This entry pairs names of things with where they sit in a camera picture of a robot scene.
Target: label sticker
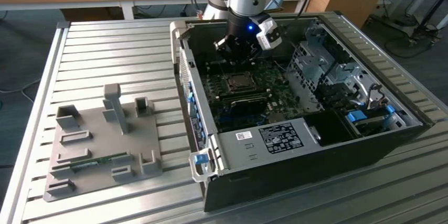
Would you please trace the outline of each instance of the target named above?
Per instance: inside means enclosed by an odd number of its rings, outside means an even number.
[[[237,133],[235,135],[237,135],[237,139],[238,139],[238,140],[243,140],[243,139],[253,138],[253,133],[251,133],[251,131],[239,132],[239,133]]]
[[[291,123],[259,129],[269,152],[275,154],[303,147]]]

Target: metal slatted surface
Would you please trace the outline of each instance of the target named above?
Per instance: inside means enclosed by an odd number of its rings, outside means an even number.
[[[165,67],[171,57],[170,46],[154,43],[165,40],[161,38],[167,36],[170,20],[74,23],[62,41],[65,53],[54,76],[58,81],[47,96],[46,116],[41,121],[45,130],[37,134],[26,176],[31,181],[25,183],[26,201],[18,220],[33,223],[448,222],[446,105],[345,18],[331,13],[326,16],[422,111],[439,122],[418,140],[399,147],[374,166],[249,204],[205,213],[201,188],[191,179],[187,161],[187,133],[174,72]],[[122,83],[122,102],[145,95],[155,100],[165,173],[141,182],[45,202],[57,108],[65,104],[75,104],[81,110],[102,106],[102,85],[113,82]]]

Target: circuit board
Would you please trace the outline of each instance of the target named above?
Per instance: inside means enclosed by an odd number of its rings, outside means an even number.
[[[202,76],[219,132],[298,118],[305,114],[282,68],[261,60]]]

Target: barcode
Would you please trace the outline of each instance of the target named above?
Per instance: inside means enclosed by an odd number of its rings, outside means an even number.
[[[249,138],[253,138],[251,131],[237,133],[237,139],[238,140],[243,140],[243,139],[249,139]]]

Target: blue clip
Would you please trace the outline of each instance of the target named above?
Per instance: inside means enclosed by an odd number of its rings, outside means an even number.
[[[194,97],[194,93],[191,92],[190,95],[189,95],[189,101],[193,102],[194,99],[195,99],[195,97]]]
[[[395,108],[393,105],[386,106],[387,112],[390,112],[390,114],[393,114],[395,112]]]
[[[347,116],[353,123],[367,119],[365,112],[362,112],[361,110],[350,112]]]
[[[197,165],[209,163],[209,155],[207,154],[198,154],[194,159],[195,159],[195,164]]]

